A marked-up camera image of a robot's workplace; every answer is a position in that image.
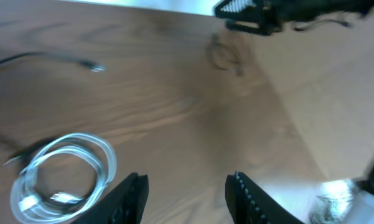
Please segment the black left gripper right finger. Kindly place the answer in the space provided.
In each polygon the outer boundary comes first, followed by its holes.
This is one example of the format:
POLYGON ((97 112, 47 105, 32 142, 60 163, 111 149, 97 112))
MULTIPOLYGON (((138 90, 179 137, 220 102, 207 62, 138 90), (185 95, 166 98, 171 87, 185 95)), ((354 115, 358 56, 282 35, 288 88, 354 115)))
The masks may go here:
POLYGON ((227 176, 225 200, 234 224, 303 224, 242 172, 227 176))

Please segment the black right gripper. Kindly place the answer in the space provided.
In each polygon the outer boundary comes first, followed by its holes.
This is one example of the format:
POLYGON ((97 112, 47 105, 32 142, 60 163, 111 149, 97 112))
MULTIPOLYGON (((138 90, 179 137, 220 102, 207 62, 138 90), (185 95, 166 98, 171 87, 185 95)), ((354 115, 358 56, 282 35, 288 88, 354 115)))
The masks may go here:
POLYGON ((213 15, 217 18, 259 18, 259 28, 226 20, 226 28, 233 31, 272 35, 283 30, 276 9, 268 0, 222 0, 214 6, 213 15))

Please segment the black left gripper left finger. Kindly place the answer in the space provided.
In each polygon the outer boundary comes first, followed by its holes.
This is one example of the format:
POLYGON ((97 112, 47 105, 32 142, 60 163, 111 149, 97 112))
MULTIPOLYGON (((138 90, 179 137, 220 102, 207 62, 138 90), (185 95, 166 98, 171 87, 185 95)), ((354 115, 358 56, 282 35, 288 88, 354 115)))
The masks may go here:
POLYGON ((133 172, 72 224, 140 224, 148 195, 148 176, 133 172))

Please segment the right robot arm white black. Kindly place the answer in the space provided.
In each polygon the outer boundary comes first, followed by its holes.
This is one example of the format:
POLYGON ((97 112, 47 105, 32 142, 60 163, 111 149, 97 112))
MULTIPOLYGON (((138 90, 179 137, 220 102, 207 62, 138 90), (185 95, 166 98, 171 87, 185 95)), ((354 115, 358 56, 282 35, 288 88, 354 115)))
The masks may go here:
POLYGON ((213 14, 225 20, 229 30, 269 36, 281 32, 285 23, 304 32, 322 22, 344 27, 346 12, 366 17, 374 9, 374 0, 222 0, 213 7, 213 14))

